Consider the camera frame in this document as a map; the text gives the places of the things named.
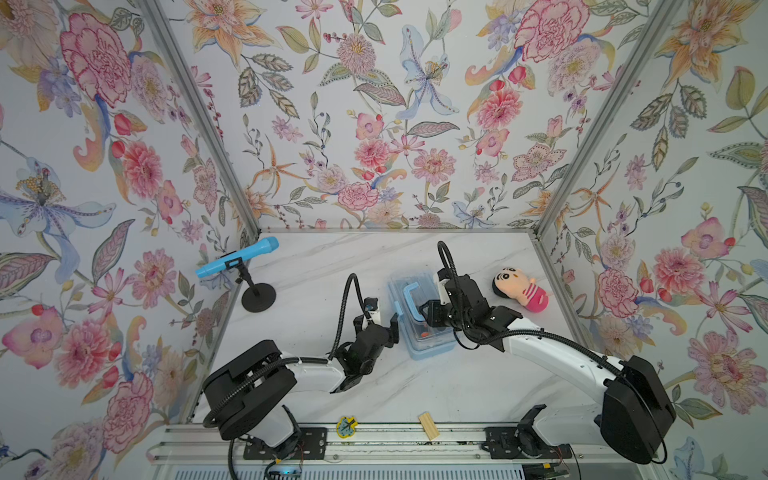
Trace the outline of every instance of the peony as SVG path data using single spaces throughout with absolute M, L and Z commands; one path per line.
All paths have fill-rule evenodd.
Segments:
M 662 249 L 656 255 L 654 273 L 659 284 L 672 293 L 694 293 L 705 277 L 705 268 L 694 255 L 682 247 Z
M 380 202 L 368 210 L 368 219 L 378 225 L 386 225 L 400 218 L 400 205 L 396 202 Z
M 523 61 L 554 57 L 576 41 L 588 19 L 582 0 L 536 0 L 523 15 L 515 48 L 523 47 Z
M 184 359 L 173 350 L 163 353 L 154 376 L 154 402 L 160 408 L 170 406 L 184 383 Z
M 110 107 L 125 101 L 131 87 L 131 63 L 117 32 L 90 13 L 69 15 L 69 31 L 59 38 L 61 54 L 85 94 Z
M 637 312 L 638 291 L 632 279 L 618 270 L 608 269 L 598 277 L 600 300 L 615 316 L 627 318 Z
M 600 319 L 598 334 L 605 343 L 605 353 L 624 360 L 634 355 L 635 338 L 632 327 L 615 316 L 606 315 Z
M 347 185 L 339 192 L 339 203 L 350 210 L 365 210 L 379 201 L 379 191 L 360 182 Z
M 328 194 L 339 193 L 348 183 L 339 165 L 328 167 L 317 175 L 317 187 Z
M 384 128 L 384 121 L 381 119 L 381 115 L 374 117 L 370 114 L 359 114 L 357 116 L 357 130 L 356 137 L 358 140 L 364 138 L 376 138 L 382 133 Z
M 704 395 L 712 394 L 712 400 L 720 408 L 725 406 L 728 394 L 730 408 L 746 415 L 756 404 L 766 406 L 766 391 L 760 383 L 768 381 L 768 372 L 762 366 L 751 364 L 757 358 L 754 350 L 736 351 L 739 337 L 733 330 L 725 334 L 706 333 L 703 344 L 697 339 L 689 340 L 688 356 L 699 364 L 694 369 L 694 389 Z
M 56 434 L 48 461 L 47 478 L 82 480 L 90 478 L 101 462 L 104 441 L 101 419 L 88 423 L 76 422 Z
M 495 157 L 502 151 L 502 147 L 504 146 L 504 142 L 507 141 L 508 136 L 509 130 L 506 128 L 502 130 L 491 130 L 482 136 L 477 144 L 477 149 L 489 157 Z
M 725 240 L 725 230 L 720 225 L 717 217 L 711 217 L 699 226 L 688 230 L 680 240 L 684 247 L 690 248 L 690 251 L 703 259 L 722 257 L 728 254 L 728 246 L 723 242 Z
M 176 195 L 176 188 L 170 180 L 163 182 L 163 187 L 157 193 L 157 207 L 160 210 L 160 216 L 168 224 L 173 223 L 171 217 L 176 217 L 184 211 L 181 200 Z
M 617 234 L 611 235 L 600 245 L 603 263 L 609 268 L 624 272 L 634 253 L 634 245 L 634 240 L 630 241 Z
M 389 147 L 381 138 L 366 138 L 355 150 L 355 159 L 366 168 L 381 167 L 389 160 Z
M 193 197 L 199 204 L 205 205 L 205 211 L 210 215 L 216 210 L 216 200 L 219 197 L 214 161 L 209 158 L 205 166 L 198 165 L 192 173 L 195 183 Z
M 440 217 L 437 214 L 423 214 L 419 217 L 420 228 L 440 228 Z
M 144 309 L 157 306 L 157 298 L 176 292 L 174 280 L 176 270 L 174 259 L 165 254 L 161 248 L 152 252 L 144 252 L 144 262 L 134 264 L 138 274 L 132 275 L 133 295 L 136 300 L 144 299 Z
M 373 45 L 362 35 L 353 33 L 342 40 L 336 50 L 342 65 L 355 76 L 368 73 L 376 66 L 376 53 Z
M 478 124 L 483 128 L 505 127 L 520 114 L 523 102 L 511 88 L 491 92 L 478 110 Z
M 142 372 L 130 382 L 118 384 L 104 417 L 104 447 L 114 453 L 125 450 L 139 436 L 149 419 L 154 388 Z
M 447 151 L 440 150 L 438 152 L 436 148 L 433 148 L 428 154 L 422 152 L 413 161 L 416 168 L 413 169 L 412 173 L 416 178 L 426 178 L 430 184 L 437 185 L 448 180 L 448 177 L 456 172 L 453 168 L 454 163 L 456 163 L 456 159 L 448 155 Z
M 483 165 L 475 167 L 475 179 L 480 180 L 484 184 L 490 184 L 498 180 L 498 172 L 493 169 L 490 163 L 485 162 Z
M 544 173 L 549 167 L 556 164 L 565 156 L 565 150 L 552 150 L 544 144 L 536 144 L 528 150 L 525 155 L 515 157 L 515 174 L 512 175 L 512 181 L 522 182 L 536 178 Z
M 584 80 L 600 57 L 600 45 L 589 38 L 577 41 L 549 63 L 550 96 Z
M 152 118 L 162 123 L 166 105 L 165 85 L 156 64 L 142 55 L 135 55 L 131 65 L 131 93 Z
M 56 356 L 59 385 L 73 389 L 81 380 L 87 383 L 96 378 L 111 346 L 109 332 L 102 323 L 85 320 L 73 325 L 61 343 L 62 353 Z
M 144 199 L 154 197 L 163 181 L 160 156 L 143 141 L 132 141 L 123 154 L 123 176 L 136 195 Z

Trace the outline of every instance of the plush doll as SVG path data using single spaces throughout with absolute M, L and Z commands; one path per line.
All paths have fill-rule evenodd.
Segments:
M 493 293 L 515 299 L 534 313 L 541 312 L 549 304 L 547 292 L 536 285 L 536 279 L 529 279 L 525 273 L 514 268 L 505 268 L 494 278 Z

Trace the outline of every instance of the orange lily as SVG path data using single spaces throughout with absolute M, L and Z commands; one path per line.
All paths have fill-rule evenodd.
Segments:
M 259 177 L 261 177 L 262 175 L 264 175 L 265 178 L 269 178 L 272 175 L 274 175 L 274 179 L 272 180 L 272 185 L 275 184 L 275 179 L 277 179 L 277 188 L 275 188 L 275 193 L 272 194 L 272 198 L 274 198 L 275 195 L 277 195 L 277 191 L 280 189 L 280 174 L 285 174 L 285 175 L 288 175 L 289 177 L 298 178 L 300 180 L 307 180 L 307 179 L 305 177 L 300 177 L 296 174 L 292 174 L 289 171 L 285 170 L 291 165 L 296 165 L 295 163 L 278 165 L 277 156 L 275 155 L 275 147 L 272 146 L 272 141 L 269 139 L 269 137 L 267 137 L 266 141 L 270 143 L 270 151 L 272 152 L 272 166 L 269 168 L 265 168 L 264 170 L 257 172 L 255 175 L 253 175 L 253 181 L 250 182 L 250 185 L 248 186 L 248 188 L 251 188 L 253 184 L 256 183 L 256 180 L 258 180 Z M 270 191 L 272 189 L 272 185 L 270 185 L 270 188 L 267 189 L 267 191 Z
M 605 185 L 600 187 L 600 190 L 598 190 L 596 193 L 587 188 L 580 188 L 576 190 L 574 193 L 572 193 L 571 195 L 575 195 L 581 192 L 581 199 L 586 200 L 587 203 L 584 205 L 581 205 L 580 207 L 576 207 L 575 210 L 579 210 L 581 208 L 583 208 L 583 210 L 578 214 L 571 215 L 571 217 L 579 217 L 581 215 L 584 215 L 592 208 L 592 205 L 594 205 L 594 209 L 598 212 L 598 222 L 600 223 L 600 228 L 603 229 L 603 231 L 605 231 L 605 227 L 603 227 L 603 219 L 600 216 L 600 204 L 603 204 L 608 208 L 611 208 L 611 205 L 607 201 L 603 200 L 600 194 L 602 194 L 605 191 L 605 189 L 608 187 L 608 185 L 611 184 L 611 181 L 616 176 L 616 172 L 618 172 L 618 169 L 616 169 L 614 174 L 611 175 L 611 178 L 609 178 L 608 181 L 605 182 Z

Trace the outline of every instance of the plastic storage box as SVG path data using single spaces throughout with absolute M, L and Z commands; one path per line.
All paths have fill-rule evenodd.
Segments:
M 427 300 L 440 298 L 435 282 L 427 273 L 393 277 L 389 280 L 389 296 L 400 323 L 408 353 L 414 360 L 429 358 L 452 350 L 455 340 L 450 328 L 432 328 L 419 312 Z

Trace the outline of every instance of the marble surface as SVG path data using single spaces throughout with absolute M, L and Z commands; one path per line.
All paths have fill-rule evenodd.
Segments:
M 448 245 L 459 275 L 468 273 L 493 305 L 524 313 L 546 330 L 571 338 L 555 298 L 542 313 L 530 313 L 510 299 L 496 296 L 491 279 L 513 266 L 551 292 L 544 270 L 526 233 L 276 233 L 280 248 L 254 258 L 254 281 L 272 284 L 275 304 L 248 313 L 238 302 L 211 372 L 263 339 L 284 352 L 323 356 L 336 333 L 347 276 L 354 272 L 362 295 L 376 296 L 387 325 L 392 316 L 387 281 L 391 276 L 441 268 L 438 240 Z M 342 342 L 354 340 L 352 320 L 359 307 L 350 293 Z M 284 403 L 298 422 L 337 422 L 354 415 L 359 422 L 416 422 L 429 411 L 436 422 L 509 422 L 533 405 L 569 406 L 589 398 L 547 370 L 490 346 L 452 351 L 415 361 L 402 343 L 384 349 L 371 375 L 347 392 L 289 393 Z M 194 421 L 210 407 L 201 396 Z

